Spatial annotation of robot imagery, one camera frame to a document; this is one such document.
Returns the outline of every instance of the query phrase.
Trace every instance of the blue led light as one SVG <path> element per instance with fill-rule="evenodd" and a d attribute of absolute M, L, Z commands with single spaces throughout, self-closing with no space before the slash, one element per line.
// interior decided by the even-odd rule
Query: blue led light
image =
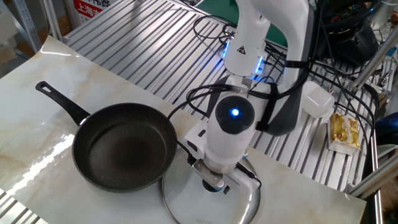
<path fill-rule="evenodd" d="M 259 68 L 260 68 L 260 65 L 261 65 L 261 62 L 262 62 L 262 58 L 263 58 L 263 56 L 261 56 L 260 60 L 259 60 L 258 63 L 257 63 L 256 73 L 260 73 Z"/>
<path fill-rule="evenodd" d="M 225 50 L 223 52 L 223 57 L 225 57 L 225 53 L 228 50 L 228 46 L 229 46 L 229 41 L 226 43 L 226 47 L 225 47 Z"/>
<path fill-rule="evenodd" d="M 238 109 L 232 109 L 231 110 L 231 114 L 232 114 L 232 116 L 237 116 L 237 115 L 239 115 L 239 110 Z"/>

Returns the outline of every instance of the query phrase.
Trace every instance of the food package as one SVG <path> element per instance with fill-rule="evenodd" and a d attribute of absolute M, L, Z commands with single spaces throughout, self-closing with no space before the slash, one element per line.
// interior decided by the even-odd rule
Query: food package
<path fill-rule="evenodd" d="M 360 150 L 358 121 L 334 113 L 328 119 L 329 149 L 347 155 Z"/>

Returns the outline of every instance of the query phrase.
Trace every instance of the white cup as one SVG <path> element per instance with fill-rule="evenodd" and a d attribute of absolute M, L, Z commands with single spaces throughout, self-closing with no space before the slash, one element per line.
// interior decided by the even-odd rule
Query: white cup
<path fill-rule="evenodd" d="M 334 97 L 315 82 L 304 83 L 302 92 L 302 109 L 314 118 L 327 114 L 335 104 Z"/>

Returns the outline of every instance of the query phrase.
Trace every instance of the nonstick pan surface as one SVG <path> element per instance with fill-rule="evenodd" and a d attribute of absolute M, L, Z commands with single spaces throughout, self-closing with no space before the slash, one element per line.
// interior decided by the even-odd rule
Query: nonstick pan surface
<path fill-rule="evenodd" d="M 174 127 L 159 111 L 121 103 L 87 113 L 46 82 L 36 89 L 62 106 L 78 128 L 72 154 L 80 174 L 112 192 L 132 192 L 159 180 L 176 150 Z"/>

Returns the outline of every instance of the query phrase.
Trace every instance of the red sign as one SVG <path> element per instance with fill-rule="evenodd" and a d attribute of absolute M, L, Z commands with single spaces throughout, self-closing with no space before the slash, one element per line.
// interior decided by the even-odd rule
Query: red sign
<path fill-rule="evenodd" d="M 75 5 L 75 9 L 82 15 L 87 16 L 89 18 L 94 17 L 98 13 L 102 11 L 102 9 L 92 6 L 91 4 L 88 4 L 86 2 L 83 2 L 82 0 L 73 0 L 73 3 Z"/>

